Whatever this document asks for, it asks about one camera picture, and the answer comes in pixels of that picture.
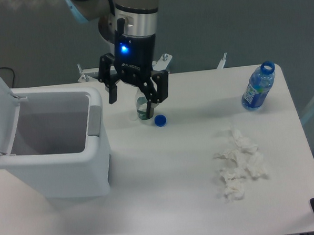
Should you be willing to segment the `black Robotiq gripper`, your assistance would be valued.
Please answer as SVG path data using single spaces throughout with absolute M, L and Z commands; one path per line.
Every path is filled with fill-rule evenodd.
M 152 118 L 154 106 L 168 98 L 167 70 L 153 71 L 155 34 L 150 36 L 115 36 L 115 54 L 100 57 L 98 80 L 109 92 L 109 103 L 117 101 L 118 81 L 139 87 L 147 99 L 146 117 Z

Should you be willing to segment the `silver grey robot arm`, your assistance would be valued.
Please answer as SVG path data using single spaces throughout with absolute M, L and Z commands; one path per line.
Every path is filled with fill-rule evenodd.
M 99 19 L 100 35 L 113 45 L 99 60 L 97 79 L 117 100 L 117 83 L 137 87 L 146 98 L 146 118 L 168 97 L 168 71 L 154 70 L 159 0 L 65 0 L 81 22 Z

